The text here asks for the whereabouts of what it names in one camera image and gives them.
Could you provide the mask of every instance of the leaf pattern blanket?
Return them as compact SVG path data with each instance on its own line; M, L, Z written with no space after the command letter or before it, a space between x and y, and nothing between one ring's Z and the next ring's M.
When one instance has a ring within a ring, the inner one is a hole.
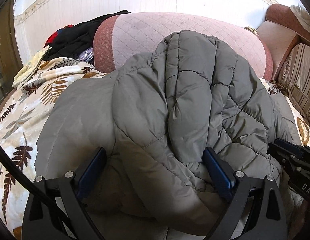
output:
M36 142L58 96L77 79L104 75L77 59L42 61L34 76L8 99L0 113L0 145L31 181L36 176ZM17 238L28 194L0 163L0 217Z

